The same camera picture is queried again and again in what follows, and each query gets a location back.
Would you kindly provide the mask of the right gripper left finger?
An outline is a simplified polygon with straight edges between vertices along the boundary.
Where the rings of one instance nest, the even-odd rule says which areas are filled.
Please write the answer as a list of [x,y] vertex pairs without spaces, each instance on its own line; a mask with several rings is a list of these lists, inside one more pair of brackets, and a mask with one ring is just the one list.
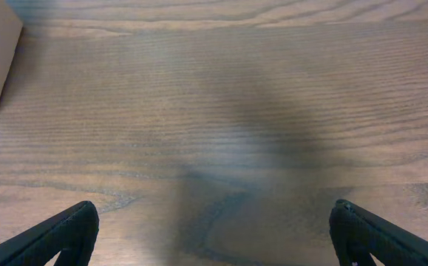
[[87,266],[99,231],[99,217],[90,201],[79,202],[0,244],[0,266]]

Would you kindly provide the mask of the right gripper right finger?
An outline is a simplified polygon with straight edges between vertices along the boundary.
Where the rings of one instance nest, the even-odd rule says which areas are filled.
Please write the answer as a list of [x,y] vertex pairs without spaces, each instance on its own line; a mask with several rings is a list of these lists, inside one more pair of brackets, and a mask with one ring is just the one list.
[[350,201],[336,201],[329,225],[341,266],[428,266],[428,241]]

